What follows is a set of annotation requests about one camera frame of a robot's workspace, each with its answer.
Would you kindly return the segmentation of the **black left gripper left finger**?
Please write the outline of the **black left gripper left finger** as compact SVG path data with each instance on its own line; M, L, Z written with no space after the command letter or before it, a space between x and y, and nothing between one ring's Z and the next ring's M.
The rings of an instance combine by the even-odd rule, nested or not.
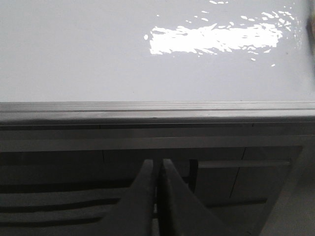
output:
M154 163L147 159L127 193L88 235L150 236L155 187Z

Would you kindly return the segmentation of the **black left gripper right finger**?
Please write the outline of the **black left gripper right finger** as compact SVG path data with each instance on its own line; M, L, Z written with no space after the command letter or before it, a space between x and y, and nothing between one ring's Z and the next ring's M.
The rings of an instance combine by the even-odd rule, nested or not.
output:
M159 171L158 223L161 236L236 235L196 198L170 159Z

